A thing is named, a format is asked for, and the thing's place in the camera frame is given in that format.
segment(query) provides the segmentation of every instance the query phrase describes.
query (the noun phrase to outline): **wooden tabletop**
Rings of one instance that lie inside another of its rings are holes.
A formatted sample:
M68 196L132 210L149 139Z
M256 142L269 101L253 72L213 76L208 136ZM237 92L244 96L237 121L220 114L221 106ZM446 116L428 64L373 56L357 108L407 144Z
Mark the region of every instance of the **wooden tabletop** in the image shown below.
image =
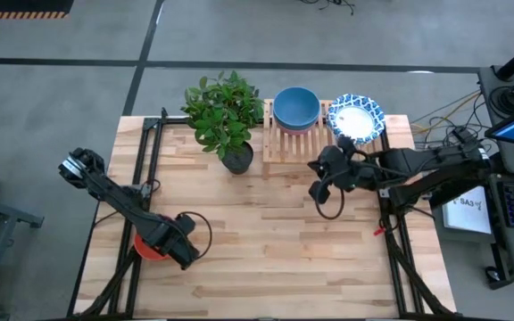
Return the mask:
M120 119L108 174L121 185L131 182L143 119ZM413 148L405 115L386 116L386 130L391 147ZM385 240L373 235L376 193L347 194L342 217L326 221L307 193L312 171L261 178L261 133L252 130L249 171L234 176L215 154L202 152L192 129L165 127L156 175L162 188L153 195L151 211L170 217L184 210L203 214L211 221L213 246L186 271L171 259L144 261L135 317L397 317ZM325 212L336 212L338 202L332 197ZM425 202L418 206L429 210ZM101 204L96 219L111 212ZM416 269L455 310L434 222L415 212L406 220ZM203 251L208 231L195 221L190 239ZM122 216L115 215L95 228L75 312L86 309L112 276L122 226ZM407 284L405 275L402 282ZM404 291L411 306L409 286ZM123 287L122 300L126 293Z

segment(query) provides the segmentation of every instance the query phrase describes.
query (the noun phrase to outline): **concrete floor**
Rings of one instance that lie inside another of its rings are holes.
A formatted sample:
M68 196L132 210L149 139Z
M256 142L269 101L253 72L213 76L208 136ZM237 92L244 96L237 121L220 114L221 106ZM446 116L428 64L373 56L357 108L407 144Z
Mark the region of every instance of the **concrete floor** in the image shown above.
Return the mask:
M64 21L0 21L0 57L137 60L154 3L77 0ZM514 1L356 3L351 17L347 8L318 11L293 0L166 0L149 59L476 67L514 54ZM133 114L158 114L162 106L179 114L184 88L218 72L146 69ZM263 97L286 86L306 86L322 99L354 92L412 119L477 89L473 74L239 72ZM15 320L67 311L96 202L56 168L77 146L108 159L133 73L0 65L0 201L46 217L38 231L18 228L0 268L0 301ZM469 113L452 119L463 123ZM485 109L479 115L489 124ZM449 240L442 248L458 311L514 320L514 284L495 292L485 285L488 248Z

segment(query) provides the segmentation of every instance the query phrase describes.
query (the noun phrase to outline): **blue and white plate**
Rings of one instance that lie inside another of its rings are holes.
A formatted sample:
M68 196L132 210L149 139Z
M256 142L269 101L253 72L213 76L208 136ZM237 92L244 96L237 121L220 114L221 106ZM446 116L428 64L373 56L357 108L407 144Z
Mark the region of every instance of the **blue and white plate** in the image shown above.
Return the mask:
M327 126L336 137L349 136L356 144L366 144L384 131L384 113L371 98L346 94L328 107Z

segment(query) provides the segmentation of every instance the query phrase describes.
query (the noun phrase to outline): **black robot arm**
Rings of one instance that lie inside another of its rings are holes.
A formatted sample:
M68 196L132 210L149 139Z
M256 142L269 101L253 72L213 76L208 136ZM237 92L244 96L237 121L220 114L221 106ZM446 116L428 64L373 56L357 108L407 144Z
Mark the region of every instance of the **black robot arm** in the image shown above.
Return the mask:
M77 188L88 190L98 201L109 203L135 226L144 243L161 255L170 255L182 269L188 268L199 251L187 239L195 222L187 215L175 220L142 210L142 188L114 183L104 173L104 161L93 151L77 148L59 166L61 176Z
M394 148L371 154L357 150L347 137L341 136L337 143L338 146L325 147L319 158L308 164L320 178L312 184L309 195L320 204L327 201L330 185L345 192L355 188L387 190L391 214L399 215L422 194L441 192L445 197L451 194L455 198L472 188L462 181L477 181L490 173L489 158L477 141L422 152ZM356 154L364 160L353 160ZM415 183L402 185L429 170L434 172Z

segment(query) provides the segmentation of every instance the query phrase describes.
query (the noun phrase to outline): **stacked bowls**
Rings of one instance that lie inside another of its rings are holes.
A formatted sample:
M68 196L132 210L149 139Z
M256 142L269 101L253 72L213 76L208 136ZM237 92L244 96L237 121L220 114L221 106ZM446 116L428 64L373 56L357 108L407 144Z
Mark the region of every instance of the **stacked bowls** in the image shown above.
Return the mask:
M302 135L311 130L320 115L320 101L307 88L289 87L275 97L273 117L281 131Z

